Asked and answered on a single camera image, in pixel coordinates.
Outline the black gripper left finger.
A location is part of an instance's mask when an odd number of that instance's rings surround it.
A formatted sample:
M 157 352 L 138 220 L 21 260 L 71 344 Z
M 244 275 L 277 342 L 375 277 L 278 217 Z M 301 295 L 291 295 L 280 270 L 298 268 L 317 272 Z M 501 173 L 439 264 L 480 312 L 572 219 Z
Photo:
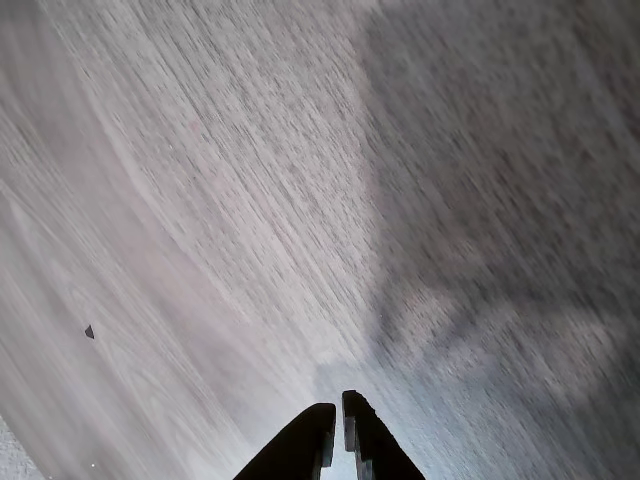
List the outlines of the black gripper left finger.
M 314 480 L 332 465 L 336 406 L 316 403 L 289 422 L 235 480 Z

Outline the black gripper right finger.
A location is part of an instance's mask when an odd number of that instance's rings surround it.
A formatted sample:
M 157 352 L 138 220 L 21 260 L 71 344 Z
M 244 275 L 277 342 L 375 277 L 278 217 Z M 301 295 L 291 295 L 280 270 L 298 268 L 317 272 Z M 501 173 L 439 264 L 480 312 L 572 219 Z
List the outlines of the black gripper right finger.
M 358 479 L 425 479 L 362 394 L 344 391 L 342 410 L 345 450 L 354 454 Z

